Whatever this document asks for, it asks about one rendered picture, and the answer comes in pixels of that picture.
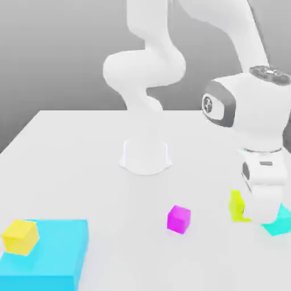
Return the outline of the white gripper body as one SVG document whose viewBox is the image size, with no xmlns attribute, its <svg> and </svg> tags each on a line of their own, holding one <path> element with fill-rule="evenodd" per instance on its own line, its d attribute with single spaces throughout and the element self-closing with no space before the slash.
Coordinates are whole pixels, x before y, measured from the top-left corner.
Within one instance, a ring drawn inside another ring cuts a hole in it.
<svg viewBox="0 0 291 291">
<path fill-rule="evenodd" d="M 254 185 L 245 182 L 246 190 L 242 194 L 244 201 L 243 217 L 253 223 L 270 224 L 278 215 L 282 202 L 283 186 Z"/>
</svg>

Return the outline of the small lime cube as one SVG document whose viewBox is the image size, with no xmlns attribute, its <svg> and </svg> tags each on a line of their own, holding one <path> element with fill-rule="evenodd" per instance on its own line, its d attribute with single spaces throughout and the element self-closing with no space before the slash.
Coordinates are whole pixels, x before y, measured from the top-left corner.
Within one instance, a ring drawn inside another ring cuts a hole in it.
<svg viewBox="0 0 291 291">
<path fill-rule="evenodd" d="M 230 193 L 230 199 L 228 202 L 228 208 L 230 211 L 231 219 L 234 222 L 251 222 L 250 218 L 243 216 L 245 204 L 240 195 L 240 191 L 232 190 Z"/>
</svg>

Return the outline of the small turquoise cube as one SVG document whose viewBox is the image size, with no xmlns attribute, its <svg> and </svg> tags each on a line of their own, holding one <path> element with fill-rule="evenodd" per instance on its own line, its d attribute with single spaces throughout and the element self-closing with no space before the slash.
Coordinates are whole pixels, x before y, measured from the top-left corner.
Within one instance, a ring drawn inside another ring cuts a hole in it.
<svg viewBox="0 0 291 291">
<path fill-rule="evenodd" d="M 291 232 L 291 211 L 281 204 L 276 220 L 270 224 L 262 224 L 262 226 L 271 236 Z"/>
</svg>

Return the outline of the small magenta cube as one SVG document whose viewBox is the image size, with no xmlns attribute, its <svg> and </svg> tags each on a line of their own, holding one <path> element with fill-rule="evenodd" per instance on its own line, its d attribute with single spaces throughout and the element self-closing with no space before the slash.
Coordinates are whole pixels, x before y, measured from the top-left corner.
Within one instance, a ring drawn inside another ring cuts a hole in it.
<svg viewBox="0 0 291 291">
<path fill-rule="evenodd" d="M 184 234 L 190 225 L 191 210 L 174 205 L 167 215 L 167 229 Z"/>
</svg>

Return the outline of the small yellow cube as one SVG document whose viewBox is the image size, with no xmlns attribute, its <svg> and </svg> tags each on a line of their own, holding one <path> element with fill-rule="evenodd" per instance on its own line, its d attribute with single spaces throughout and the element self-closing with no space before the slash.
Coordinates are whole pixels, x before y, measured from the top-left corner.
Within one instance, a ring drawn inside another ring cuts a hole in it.
<svg viewBox="0 0 291 291">
<path fill-rule="evenodd" d="M 16 219 L 1 237 L 7 253 L 28 256 L 39 241 L 37 223 Z"/>
</svg>

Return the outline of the large cyan box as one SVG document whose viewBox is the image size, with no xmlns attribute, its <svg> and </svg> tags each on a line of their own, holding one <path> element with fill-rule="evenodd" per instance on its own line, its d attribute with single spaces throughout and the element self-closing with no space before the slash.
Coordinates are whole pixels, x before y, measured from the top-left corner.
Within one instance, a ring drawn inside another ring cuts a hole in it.
<svg viewBox="0 0 291 291">
<path fill-rule="evenodd" d="M 28 256 L 0 258 L 0 291 L 78 291 L 88 247 L 84 219 L 34 220 L 39 241 Z"/>
</svg>

